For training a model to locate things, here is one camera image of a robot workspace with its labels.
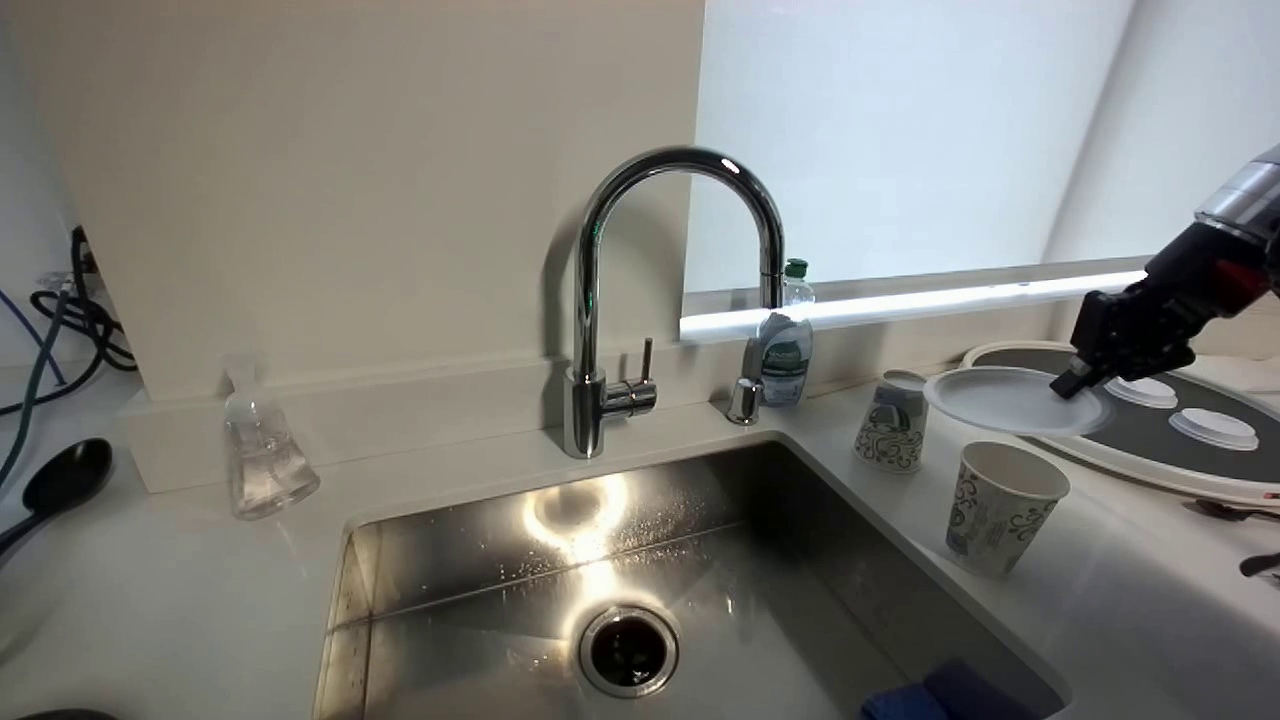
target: stainless steel sink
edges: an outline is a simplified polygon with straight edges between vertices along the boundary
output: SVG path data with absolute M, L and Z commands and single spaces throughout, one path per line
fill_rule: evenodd
M 1063 691 L 790 445 L 356 523 L 322 714 L 858 714 L 965 665 Z

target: paper cup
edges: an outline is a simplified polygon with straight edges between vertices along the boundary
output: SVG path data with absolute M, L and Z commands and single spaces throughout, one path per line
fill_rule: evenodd
M 947 520 L 947 546 L 965 564 L 1005 575 L 1068 497 L 1068 475 L 1018 445 L 967 445 Z

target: faucet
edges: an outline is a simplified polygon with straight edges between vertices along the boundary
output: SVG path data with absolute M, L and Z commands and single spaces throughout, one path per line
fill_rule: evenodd
M 624 387 L 610 393 L 602 367 L 596 367 L 596 333 L 602 333 L 602 287 L 596 287 L 596 245 L 610 210 L 650 176 L 665 170 L 695 170 L 716 176 L 727 182 L 756 219 L 761 231 L 761 303 L 782 309 L 782 277 L 783 277 L 783 225 L 771 207 L 767 186 L 731 156 L 708 153 L 708 147 L 655 147 L 624 169 L 617 169 L 592 197 L 581 236 L 578 236 L 578 367 L 568 370 L 568 405 L 564 405 L 564 449 L 568 456 L 602 456 L 604 441 L 604 415 L 640 415 L 655 405 L 655 385 L 650 380 L 653 364 L 653 341 L 645 341 L 645 364 L 640 380 L 620 380 Z M 731 398 L 726 415 L 735 423 L 751 423 L 761 394 L 761 360 L 745 360 L 740 394 Z

